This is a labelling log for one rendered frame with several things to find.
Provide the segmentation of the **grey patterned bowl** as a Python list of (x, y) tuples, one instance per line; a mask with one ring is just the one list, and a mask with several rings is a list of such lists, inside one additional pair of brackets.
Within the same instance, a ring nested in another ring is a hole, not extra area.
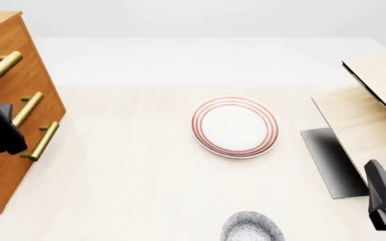
[(230, 216), (223, 224), (220, 241), (285, 241), (285, 237), (267, 216), (242, 211)]

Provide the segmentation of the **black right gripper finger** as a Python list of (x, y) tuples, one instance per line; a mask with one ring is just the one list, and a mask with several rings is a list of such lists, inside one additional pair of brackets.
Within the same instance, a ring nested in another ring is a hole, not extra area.
[(386, 171), (377, 160), (365, 164), (365, 173), (369, 185), (369, 208), (371, 214), (386, 208)]

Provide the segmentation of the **wooden drawer front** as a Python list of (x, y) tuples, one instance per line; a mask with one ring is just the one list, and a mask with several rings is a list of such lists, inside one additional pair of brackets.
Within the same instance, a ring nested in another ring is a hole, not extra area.
[[(59, 123), (65, 113), (66, 110), (56, 89), (51, 84), (48, 84), (44, 91), (44, 99), (38, 104), (38, 107), (31, 116), (20, 126), (20, 130), (27, 142), (26, 151), (31, 152), (45, 133), (39, 130), (40, 127), (49, 126), (52, 122)], [(0, 214), (32, 164), (33, 161), (28, 158), (22, 158), (19, 154), (0, 153)]]
[(42, 77), (36, 54), (18, 21), (0, 25), (0, 56), (20, 52), (23, 59), (0, 78), (0, 103), (4, 100), (16, 102), (20, 96), (33, 94), (35, 80)]
[(0, 98), (8, 102), (0, 106), (0, 153), (15, 155), (27, 150), (20, 126), (44, 99), (47, 87), (46, 78), (35, 60), (9, 75), (5, 89), (0, 92)]

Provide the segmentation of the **white plate with red rings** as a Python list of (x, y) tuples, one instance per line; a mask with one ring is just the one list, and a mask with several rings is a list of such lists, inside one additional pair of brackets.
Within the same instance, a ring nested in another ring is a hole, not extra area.
[(233, 159), (254, 158), (274, 148), (279, 125), (273, 112), (246, 98), (224, 96), (201, 104), (192, 115), (194, 139), (206, 150)]

